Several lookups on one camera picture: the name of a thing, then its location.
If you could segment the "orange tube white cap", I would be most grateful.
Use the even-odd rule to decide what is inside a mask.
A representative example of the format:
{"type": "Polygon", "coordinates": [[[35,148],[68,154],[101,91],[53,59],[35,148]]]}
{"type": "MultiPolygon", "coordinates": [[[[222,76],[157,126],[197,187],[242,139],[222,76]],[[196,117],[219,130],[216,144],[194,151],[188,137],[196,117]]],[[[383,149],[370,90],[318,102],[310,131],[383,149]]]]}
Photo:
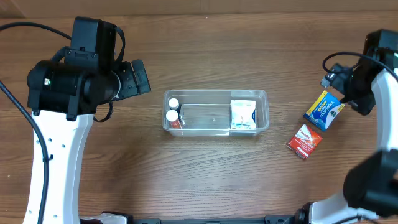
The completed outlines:
{"type": "Polygon", "coordinates": [[[170,123],[171,128],[181,129],[182,125],[180,123],[180,116],[177,111],[169,110],[166,112],[166,120],[170,123]]]}

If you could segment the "red Panadol box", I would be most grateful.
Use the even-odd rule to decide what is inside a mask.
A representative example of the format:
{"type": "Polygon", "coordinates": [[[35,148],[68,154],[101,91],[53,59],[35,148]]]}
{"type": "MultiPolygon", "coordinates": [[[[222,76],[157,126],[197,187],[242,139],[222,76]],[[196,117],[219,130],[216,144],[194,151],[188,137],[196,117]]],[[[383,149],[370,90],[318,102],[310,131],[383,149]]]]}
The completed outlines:
{"type": "Polygon", "coordinates": [[[318,133],[303,124],[285,145],[302,159],[307,159],[322,139],[318,133]]]}

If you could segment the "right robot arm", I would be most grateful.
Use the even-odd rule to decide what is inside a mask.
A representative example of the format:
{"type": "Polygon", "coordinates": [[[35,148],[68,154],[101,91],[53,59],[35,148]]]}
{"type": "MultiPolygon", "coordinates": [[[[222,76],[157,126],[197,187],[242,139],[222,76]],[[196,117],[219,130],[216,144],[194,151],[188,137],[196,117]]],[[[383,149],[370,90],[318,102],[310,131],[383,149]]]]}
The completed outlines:
{"type": "Polygon", "coordinates": [[[363,116],[375,108],[376,151],[348,172],[341,191],[305,204],[285,223],[377,223],[397,215],[397,32],[369,33],[357,57],[352,67],[334,64],[320,82],[342,99],[323,92],[304,117],[324,131],[346,103],[363,116]]]}

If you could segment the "black bottle white cap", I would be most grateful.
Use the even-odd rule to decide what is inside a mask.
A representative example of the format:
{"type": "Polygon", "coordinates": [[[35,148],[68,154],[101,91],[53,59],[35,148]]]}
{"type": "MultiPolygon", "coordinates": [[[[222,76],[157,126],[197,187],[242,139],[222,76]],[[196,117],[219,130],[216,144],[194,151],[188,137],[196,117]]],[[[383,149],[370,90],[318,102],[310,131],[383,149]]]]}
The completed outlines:
{"type": "Polygon", "coordinates": [[[179,113],[182,108],[182,105],[176,98],[169,99],[168,106],[171,110],[175,110],[177,113],[179,113]]]}

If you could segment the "white blue medicine box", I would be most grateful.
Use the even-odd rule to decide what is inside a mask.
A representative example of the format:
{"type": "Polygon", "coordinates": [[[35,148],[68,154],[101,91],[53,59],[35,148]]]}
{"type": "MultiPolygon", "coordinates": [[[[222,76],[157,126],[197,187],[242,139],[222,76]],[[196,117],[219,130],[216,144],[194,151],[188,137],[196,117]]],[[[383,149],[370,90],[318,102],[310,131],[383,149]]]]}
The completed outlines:
{"type": "Polygon", "coordinates": [[[231,129],[256,129],[256,102],[231,100],[231,129]]]}

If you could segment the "blue yellow medicine box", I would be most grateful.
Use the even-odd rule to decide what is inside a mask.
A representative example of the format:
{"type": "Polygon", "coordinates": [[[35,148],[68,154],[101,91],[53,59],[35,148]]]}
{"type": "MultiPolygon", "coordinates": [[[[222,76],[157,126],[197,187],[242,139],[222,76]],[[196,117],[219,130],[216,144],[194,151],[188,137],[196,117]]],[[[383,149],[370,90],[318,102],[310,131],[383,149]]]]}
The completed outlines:
{"type": "Polygon", "coordinates": [[[324,90],[303,117],[320,130],[326,131],[344,107],[339,99],[324,90]]]}

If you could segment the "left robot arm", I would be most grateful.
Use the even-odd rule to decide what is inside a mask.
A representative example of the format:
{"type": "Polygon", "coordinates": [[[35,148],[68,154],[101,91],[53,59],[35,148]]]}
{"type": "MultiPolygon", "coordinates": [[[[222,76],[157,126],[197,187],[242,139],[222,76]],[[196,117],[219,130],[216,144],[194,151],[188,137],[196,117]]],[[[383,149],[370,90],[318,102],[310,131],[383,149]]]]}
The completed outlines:
{"type": "Polygon", "coordinates": [[[150,92],[142,60],[115,70],[50,60],[28,74],[34,160],[24,223],[132,223],[116,212],[80,217],[78,196],[85,143],[99,105],[150,92]]]}

